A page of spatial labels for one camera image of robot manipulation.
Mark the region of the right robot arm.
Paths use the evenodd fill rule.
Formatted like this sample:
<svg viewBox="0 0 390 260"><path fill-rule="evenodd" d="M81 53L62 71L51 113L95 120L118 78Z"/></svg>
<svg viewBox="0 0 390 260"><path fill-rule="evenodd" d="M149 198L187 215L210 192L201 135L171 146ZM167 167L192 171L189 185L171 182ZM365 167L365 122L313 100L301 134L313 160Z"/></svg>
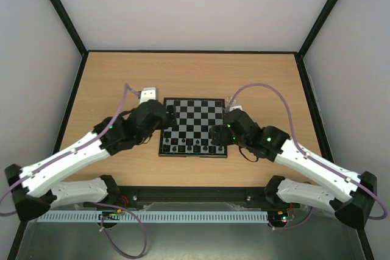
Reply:
<svg viewBox="0 0 390 260"><path fill-rule="evenodd" d="M370 172L358 174L316 155L274 126L260 127L238 108L228 112L221 125L209 131L216 146L237 145L256 159L267 159L293 169L314 184L299 183L274 175L264 188L272 206L298 203L333 214L341 223L360 230L365 227L377 193L377 178Z"/></svg>

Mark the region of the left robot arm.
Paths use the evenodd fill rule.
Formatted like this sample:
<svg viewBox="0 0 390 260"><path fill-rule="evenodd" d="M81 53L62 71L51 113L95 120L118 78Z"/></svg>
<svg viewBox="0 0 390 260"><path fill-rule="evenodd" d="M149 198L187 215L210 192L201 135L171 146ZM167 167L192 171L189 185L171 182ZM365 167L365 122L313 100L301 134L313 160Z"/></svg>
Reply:
<svg viewBox="0 0 390 260"><path fill-rule="evenodd" d="M113 204L119 187L110 175L66 182L77 171L147 141L156 130L177 123L175 108L157 100L107 117L83 138L30 166L12 164L5 169L19 220L32 220L50 209L82 202Z"/></svg>

